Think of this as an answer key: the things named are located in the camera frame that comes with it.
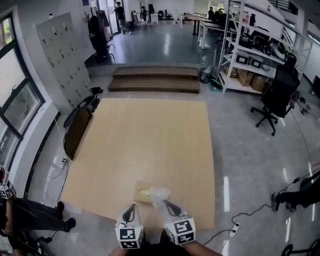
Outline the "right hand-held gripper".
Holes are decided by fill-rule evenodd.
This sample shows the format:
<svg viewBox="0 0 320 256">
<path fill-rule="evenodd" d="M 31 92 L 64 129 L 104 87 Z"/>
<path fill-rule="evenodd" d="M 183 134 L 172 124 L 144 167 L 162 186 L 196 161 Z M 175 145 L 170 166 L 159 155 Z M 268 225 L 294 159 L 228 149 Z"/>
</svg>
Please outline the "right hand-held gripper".
<svg viewBox="0 0 320 256">
<path fill-rule="evenodd" d="M 175 245 L 193 242 L 196 239 L 196 227 L 194 219 L 187 212 L 187 210 L 167 199 L 164 200 L 162 204 L 165 222 L 164 227 L 171 241 Z M 187 219 L 172 222 L 172 217 L 178 219 Z"/>
</svg>

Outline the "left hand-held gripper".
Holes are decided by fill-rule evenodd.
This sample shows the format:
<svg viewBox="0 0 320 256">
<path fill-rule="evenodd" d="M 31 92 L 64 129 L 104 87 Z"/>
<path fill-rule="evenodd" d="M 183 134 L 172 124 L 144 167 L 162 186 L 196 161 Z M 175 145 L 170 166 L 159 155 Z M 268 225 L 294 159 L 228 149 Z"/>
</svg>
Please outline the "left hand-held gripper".
<svg viewBox="0 0 320 256">
<path fill-rule="evenodd" d="M 117 216 L 117 223 L 115 234 L 120 248 L 139 249 L 144 238 L 144 227 L 141 225 L 138 205 L 133 203 L 122 209 Z"/>
</svg>

